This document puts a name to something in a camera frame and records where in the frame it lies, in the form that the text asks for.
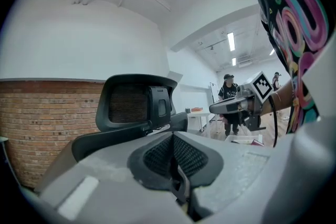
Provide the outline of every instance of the gray plastic surface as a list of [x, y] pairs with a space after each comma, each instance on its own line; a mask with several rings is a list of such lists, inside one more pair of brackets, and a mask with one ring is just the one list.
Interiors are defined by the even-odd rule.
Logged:
[[35, 193], [41, 193], [55, 178], [77, 164], [71, 149], [72, 143], [73, 141], [70, 141], [58, 154], [53, 163], [48, 167], [43, 177], [35, 187]]
[[[336, 121], [305, 124], [276, 148], [238, 145], [193, 134], [218, 151], [224, 168], [208, 187], [193, 190], [213, 214], [202, 223], [289, 223], [303, 213], [336, 165]], [[193, 223], [166, 191], [148, 190], [127, 168], [129, 155], [165, 133], [101, 149], [64, 173], [41, 194], [57, 209], [88, 175], [98, 187], [74, 223]]]

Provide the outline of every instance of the mesh panel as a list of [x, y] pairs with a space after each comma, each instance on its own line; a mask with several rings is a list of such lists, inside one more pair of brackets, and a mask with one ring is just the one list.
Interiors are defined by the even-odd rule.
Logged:
[[187, 177], [196, 174], [207, 163], [207, 156], [175, 135], [162, 141], [144, 154], [145, 165], [153, 172], [170, 178], [172, 158], [175, 157]]
[[170, 165], [173, 153], [173, 141], [172, 136], [170, 136], [160, 144], [148, 150], [144, 154], [143, 161], [151, 171], [162, 175], [165, 178], [170, 178]]
[[208, 161], [208, 157], [203, 152], [177, 136], [174, 136], [174, 156], [187, 177], [196, 174]]
[[130, 123], [147, 120], [148, 95], [146, 86], [121, 84], [111, 95], [109, 119], [113, 123]]

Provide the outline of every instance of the wire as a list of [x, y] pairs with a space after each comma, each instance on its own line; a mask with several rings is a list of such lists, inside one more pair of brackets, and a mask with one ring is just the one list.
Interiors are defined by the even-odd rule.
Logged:
[[273, 115], [274, 115], [274, 129], [275, 129], [275, 137], [274, 137], [274, 144], [273, 144], [273, 147], [276, 146], [277, 144], [277, 140], [278, 140], [278, 119], [277, 119], [277, 111], [275, 109], [275, 105], [274, 105], [274, 101], [273, 101], [273, 98], [272, 96], [269, 96], [268, 97], [268, 100], [269, 100], [269, 103], [272, 107], [272, 110], [273, 110]]

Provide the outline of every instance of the ceiling light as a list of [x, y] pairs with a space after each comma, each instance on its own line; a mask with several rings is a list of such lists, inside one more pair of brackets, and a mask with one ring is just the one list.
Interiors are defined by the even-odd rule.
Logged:
[[229, 39], [229, 44], [230, 44], [230, 51], [235, 50], [235, 39], [233, 37], [233, 33], [227, 34], [227, 37]]

